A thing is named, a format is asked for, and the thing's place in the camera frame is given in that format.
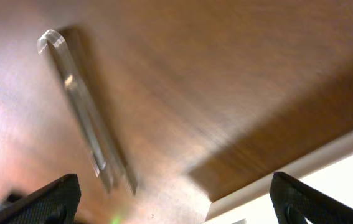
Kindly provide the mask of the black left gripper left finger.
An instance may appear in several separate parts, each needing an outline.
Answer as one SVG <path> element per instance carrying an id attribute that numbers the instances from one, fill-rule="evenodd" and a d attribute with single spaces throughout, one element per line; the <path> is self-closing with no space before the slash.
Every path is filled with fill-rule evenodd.
<path id="1" fill-rule="evenodd" d="M 29 195 L 13 190 L 0 200 L 0 224 L 73 224 L 81 195 L 76 174 L 66 174 Z"/>

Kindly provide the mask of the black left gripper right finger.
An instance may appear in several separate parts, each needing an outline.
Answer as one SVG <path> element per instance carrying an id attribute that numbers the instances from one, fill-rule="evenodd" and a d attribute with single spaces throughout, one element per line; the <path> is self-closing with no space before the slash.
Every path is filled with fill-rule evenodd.
<path id="1" fill-rule="evenodd" d="M 270 198 L 279 224 L 353 224 L 353 209 L 304 184 L 275 172 Z"/>

